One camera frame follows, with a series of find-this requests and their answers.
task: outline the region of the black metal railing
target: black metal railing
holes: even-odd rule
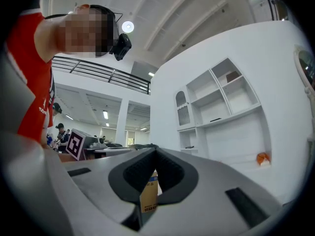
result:
[[[112,67],[90,61],[54,56],[52,60],[52,68],[54,70],[82,75],[116,84],[145,94],[150,94],[151,92],[150,81]]]

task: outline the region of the mirror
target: mirror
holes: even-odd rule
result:
[[[296,46],[294,59],[305,87],[309,93],[315,96],[315,60],[313,55],[303,47]]]

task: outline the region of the red shirt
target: red shirt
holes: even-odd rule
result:
[[[45,63],[41,59],[34,43],[34,33],[42,20],[44,17],[39,9],[22,12],[6,40],[7,55],[13,68],[35,95],[35,100],[20,124],[18,134],[38,142],[45,121],[46,127],[53,125],[52,106],[55,91],[52,63]]]

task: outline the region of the small object on shelf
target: small object on shelf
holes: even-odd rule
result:
[[[257,163],[260,166],[270,165],[270,157],[266,152],[257,155]]]
[[[210,122],[213,122],[213,121],[215,121],[215,120],[221,120],[221,118],[216,118],[216,119],[214,119],[214,120],[211,120]]]
[[[229,73],[226,76],[226,81],[229,83],[230,81],[233,81],[238,77],[239,77],[239,74],[237,73],[237,71],[234,71],[234,72]]]

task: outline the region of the cardboard box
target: cardboard box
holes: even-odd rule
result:
[[[157,208],[158,174],[153,172],[146,187],[140,195],[141,212],[153,211]]]

